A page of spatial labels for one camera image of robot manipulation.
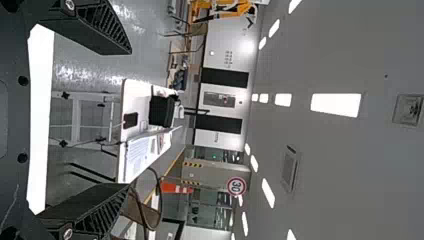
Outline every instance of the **white table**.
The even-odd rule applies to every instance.
[[[144,170],[153,164],[160,156],[171,148],[172,132],[178,128],[165,129],[159,126],[149,126],[150,100],[154,96],[168,97],[178,94],[175,90],[154,86],[146,82],[125,80],[121,94],[89,93],[89,92],[52,92],[52,98],[65,98],[72,101],[72,123],[70,125],[51,125],[51,128],[71,127],[71,139],[66,140],[69,146],[81,143],[80,131],[87,128],[102,128],[108,130],[106,143],[113,144],[112,131],[119,129],[118,146],[101,148],[98,143],[88,143],[77,148],[92,150],[107,150],[116,152],[117,168],[115,181],[117,183],[131,183]],[[111,104],[109,123],[107,126],[82,126],[81,103],[92,101]],[[121,104],[120,122],[113,123],[114,106]],[[137,113],[137,125],[124,129],[124,116]],[[50,139],[51,145],[58,145],[57,140]]]

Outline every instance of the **rectangular ceiling light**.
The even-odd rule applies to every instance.
[[[247,155],[250,155],[250,146],[249,146],[249,144],[244,144],[244,151],[246,151],[246,154]]]
[[[241,215],[241,221],[243,223],[244,236],[247,237],[247,235],[249,234],[249,226],[247,225],[247,217],[245,212],[243,212],[243,214]]]
[[[289,14],[291,14],[301,2],[302,0],[291,0],[289,5]]]
[[[292,95],[290,93],[277,93],[275,95],[275,105],[290,107]]]
[[[258,161],[256,161],[255,156],[253,156],[253,155],[250,158],[250,165],[252,165],[252,168],[255,172],[258,172],[259,164],[258,164]]]
[[[315,112],[357,118],[361,99],[362,95],[358,93],[316,93],[312,95],[311,110]]]
[[[252,94],[252,102],[257,102],[258,99],[259,99],[259,94],[257,93]]]
[[[268,103],[268,100],[269,100],[269,94],[268,93],[262,93],[259,96],[259,102],[261,102],[261,103]]]
[[[259,42],[259,50],[264,48],[266,45],[266,37],[262,38],[262,40]]]
[[[268,184],[268,181],[264,178],[262,180],[262,191],[264,191],[266,200],[268,200],[269,206],[274,208],[275,205],[275,195],[271,190],[271,187]]]
[[[296,240],[296,237],[294,236],[291,229],[289,229],[289,232],[287,233],[287,240]]]
[[[243,207],[243,196],[239,195],[237,198],[239,199],[239,206]]]
[[[271,28],[269,29],[268,37],[272,38],[272,36],[274,36],[274,34],[278,31],[279,28],[280,28],[280,19],[277,19],[277,21],[275,21],[274,24],[272,24]]]

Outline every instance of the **speed limit sign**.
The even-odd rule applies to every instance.
[[[246,192],[247,184],[243,178],[233,177],[228,181],[227,188],[231,195],[239,196]]]

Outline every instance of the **ceiling vent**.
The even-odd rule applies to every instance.
[[[294,192],[299,160],[300,153],[293,147],[287,145],[286,152],[283,156],[283,174],[281,180],[281,183],[287,193]]]

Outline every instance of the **round sign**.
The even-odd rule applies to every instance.
[[[243,178],[233,177],[228,181],[227,188],[231,195],[239,196],[246,192],[247,184]]]

